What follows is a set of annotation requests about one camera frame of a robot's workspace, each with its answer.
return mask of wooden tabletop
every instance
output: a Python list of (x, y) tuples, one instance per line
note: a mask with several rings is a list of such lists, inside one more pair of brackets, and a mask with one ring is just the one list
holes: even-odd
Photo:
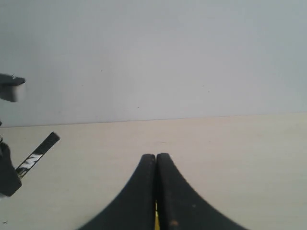
[(15, 166), (61, 140), (0, 202), (1, 230), (77, 230), (145, 153), (167, 152), (192, 187), (251, 230), (307, 229), (307, 114), (1, 128)]

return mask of beige table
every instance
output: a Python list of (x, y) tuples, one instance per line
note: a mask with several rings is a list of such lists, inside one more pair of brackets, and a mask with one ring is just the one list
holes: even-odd
[(142, 154), (160, 152), (246, 228), (307, 229), (307, 114), (0, 129), (15, 165), (51, 131), (61, 141), (0, 202), (1, 230), (76, 230), (118, 194)]

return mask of white wall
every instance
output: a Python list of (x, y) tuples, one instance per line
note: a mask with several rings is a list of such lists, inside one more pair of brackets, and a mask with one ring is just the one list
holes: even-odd
[(307, 1), (0, 0), (6, 126), (307, 111)]

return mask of table surface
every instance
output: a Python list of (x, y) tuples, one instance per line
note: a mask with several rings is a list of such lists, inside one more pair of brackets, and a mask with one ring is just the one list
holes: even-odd
[(76, 230), (120, 192), (145, 153), (167, 152), (191, 186), (251, 230), (307, 229), (307, 114), (0, 129), (17, 166), (61, 140), (0, 202), (1, 230)]

